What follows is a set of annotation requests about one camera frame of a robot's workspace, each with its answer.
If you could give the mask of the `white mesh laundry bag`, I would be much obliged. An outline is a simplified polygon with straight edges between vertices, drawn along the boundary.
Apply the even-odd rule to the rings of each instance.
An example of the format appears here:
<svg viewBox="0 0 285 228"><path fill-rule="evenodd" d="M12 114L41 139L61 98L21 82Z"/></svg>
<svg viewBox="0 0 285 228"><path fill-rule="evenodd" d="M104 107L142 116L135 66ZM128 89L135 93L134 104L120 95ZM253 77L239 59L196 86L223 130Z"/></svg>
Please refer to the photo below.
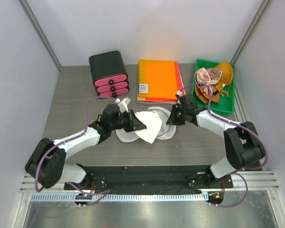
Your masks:
<svg viewBox="0 0 285 228"><path fill-rule="evenodd" d="M175 132L176 126L175 125L167 125L166 122L171 114L171 112L165 108L159 106L149 107L146 111L155 111L159 114L159 117L162 120L161 129L156 137L158 140L169 140L171 139ZM120 141L125 143L131 143L140 139L134 132L127 133L125 130L116 130L116 135Z"/></svg>

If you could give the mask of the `white bra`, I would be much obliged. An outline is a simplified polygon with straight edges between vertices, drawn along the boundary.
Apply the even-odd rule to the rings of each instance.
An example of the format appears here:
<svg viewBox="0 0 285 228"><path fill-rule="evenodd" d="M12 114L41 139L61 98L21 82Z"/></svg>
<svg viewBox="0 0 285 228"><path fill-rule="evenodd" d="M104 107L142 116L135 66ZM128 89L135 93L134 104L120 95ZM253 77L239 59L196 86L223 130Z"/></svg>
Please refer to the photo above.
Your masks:
<svg viewBox="0 0 285 228"><path fill-rule="evenodd" d="M147 143L152 144L162 126L162 120L155 111L136 112L135 116L141 121L146 129L135 131L135 134Z"/></svg>

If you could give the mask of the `pink bra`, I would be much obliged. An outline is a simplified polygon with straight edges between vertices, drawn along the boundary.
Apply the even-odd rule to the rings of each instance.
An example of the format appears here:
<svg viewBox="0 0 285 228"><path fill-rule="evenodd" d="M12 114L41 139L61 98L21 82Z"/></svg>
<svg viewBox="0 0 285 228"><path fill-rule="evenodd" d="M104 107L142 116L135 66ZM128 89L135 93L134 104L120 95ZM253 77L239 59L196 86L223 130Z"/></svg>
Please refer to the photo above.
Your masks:
<svg viewBox="0 0 285 228"><path fill-rule="evenodd" d="M222 73L218 68L200 68L195 73L196 86L207 95L213 94L213 86L219 82Z"/></svg>

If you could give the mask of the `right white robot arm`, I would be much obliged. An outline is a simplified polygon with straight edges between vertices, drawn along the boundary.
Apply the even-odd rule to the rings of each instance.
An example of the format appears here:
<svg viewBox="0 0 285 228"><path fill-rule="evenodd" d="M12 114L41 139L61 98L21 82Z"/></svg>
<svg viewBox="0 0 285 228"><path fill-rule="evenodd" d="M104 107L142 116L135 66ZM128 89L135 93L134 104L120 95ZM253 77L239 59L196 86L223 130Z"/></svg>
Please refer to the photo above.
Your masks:
<svg viewBox="0 0 285 228"><path fill-rule="evenodd" d="M198 107L192 95L177 94L167 125L181 126L186 122L206 128L222 137L226 155L208 167L205 182L217 187L224 177L266 159L267 148L251 122L232 122L205 107Z"/></svg>

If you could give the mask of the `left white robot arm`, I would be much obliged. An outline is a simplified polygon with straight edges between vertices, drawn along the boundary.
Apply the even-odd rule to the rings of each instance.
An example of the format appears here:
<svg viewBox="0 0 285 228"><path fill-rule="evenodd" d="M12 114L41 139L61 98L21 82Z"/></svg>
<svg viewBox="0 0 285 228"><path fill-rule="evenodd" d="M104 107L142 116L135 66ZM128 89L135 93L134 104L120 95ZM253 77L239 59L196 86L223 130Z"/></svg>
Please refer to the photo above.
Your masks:
<svg viewBox="0 0 285 228"><path fill-rule="evenodd" d="M146 128L133 110L121 112L118 105L109 104L84 130L58 140L41 139L25 165L25 171L35 179L37 192L50 189L59 182L88 189L92 178L86 168L80 164L67 165L65 161L88 147L104 142L114 130L123 129L130 133Z"/></svg>

